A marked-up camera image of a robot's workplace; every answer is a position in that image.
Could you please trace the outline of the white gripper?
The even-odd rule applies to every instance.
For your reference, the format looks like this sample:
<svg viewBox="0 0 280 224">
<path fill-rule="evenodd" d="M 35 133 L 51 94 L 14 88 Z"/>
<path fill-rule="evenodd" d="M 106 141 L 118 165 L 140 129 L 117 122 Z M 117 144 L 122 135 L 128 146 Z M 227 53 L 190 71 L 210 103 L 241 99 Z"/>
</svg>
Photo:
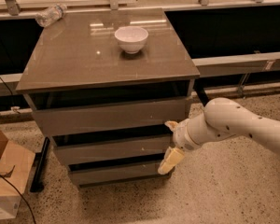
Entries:
<svg viewBox="0 0 280 224">
<path fill-rule="evenodd" d="M 173 132 L 173 141 L 176 147 L 167 148 L 158 168 L 160 175 L 166 175 L 171 172 L 185 158 L 184 151 L 192 151 L 201 147 L 190 138 L 188 124 L 189 119 L 179 123 L 171 120 L 165 122 L 165 126 Z"/>
</svg>

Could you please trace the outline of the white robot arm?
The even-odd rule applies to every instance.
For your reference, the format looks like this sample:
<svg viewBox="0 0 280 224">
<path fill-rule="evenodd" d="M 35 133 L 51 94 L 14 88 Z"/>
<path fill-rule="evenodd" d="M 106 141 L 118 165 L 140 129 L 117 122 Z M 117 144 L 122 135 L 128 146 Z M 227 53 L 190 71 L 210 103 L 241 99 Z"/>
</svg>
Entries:
<svg viewBox="0 0 280 224">
<path fill-rule="evenodd" d="M 173 132 L 174 147 L 168 147 L 158 169 L 160 175 L 171 172 L 185 157 L 186 151 L 234 136 L 244 136 L 280 156 L 280 121 L 257 115 L 233 100 L 215 98 L 204 111 L 183 121 L 166 121 Z"/>
</svg>

